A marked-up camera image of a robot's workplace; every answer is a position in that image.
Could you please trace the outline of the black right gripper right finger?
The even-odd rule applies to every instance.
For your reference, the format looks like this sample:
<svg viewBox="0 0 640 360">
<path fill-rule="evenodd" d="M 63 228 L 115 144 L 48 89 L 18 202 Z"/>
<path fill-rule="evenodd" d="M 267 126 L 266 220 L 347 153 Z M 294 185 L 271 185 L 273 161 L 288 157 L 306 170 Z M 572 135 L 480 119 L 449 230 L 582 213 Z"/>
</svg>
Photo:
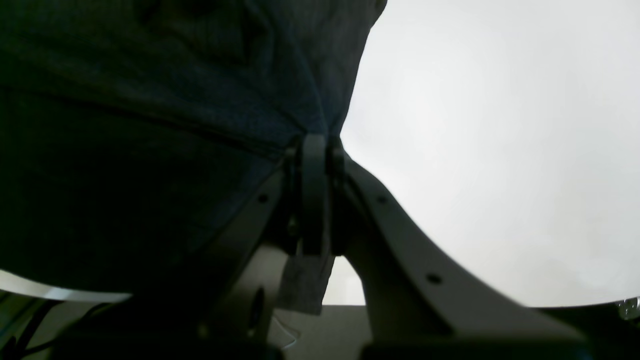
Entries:
<svg viewBox="0 0 640 360">
<path fill-rule="evenodd" d="M 440 249 L 330 139 L 331 242 L 355 269 L 373 340 L 362 360 L 589 360 L 583 335 L 496 291 Z"/>
</svg>

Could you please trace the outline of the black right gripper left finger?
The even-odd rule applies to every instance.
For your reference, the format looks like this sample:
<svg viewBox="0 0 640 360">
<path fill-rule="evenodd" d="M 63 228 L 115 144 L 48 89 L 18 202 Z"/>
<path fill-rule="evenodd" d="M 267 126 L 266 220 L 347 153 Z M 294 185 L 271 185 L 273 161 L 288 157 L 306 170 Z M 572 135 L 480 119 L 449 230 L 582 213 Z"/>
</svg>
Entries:
<svg viewBox="0 0 640 360">
<path fill-rule="evenodd" d="M 327 140 L 308 134 L 215 239 L 65 330 L 52 360 L 281 360 L 266 341 L 291 256 L 327 251 Z"/>
</svg>

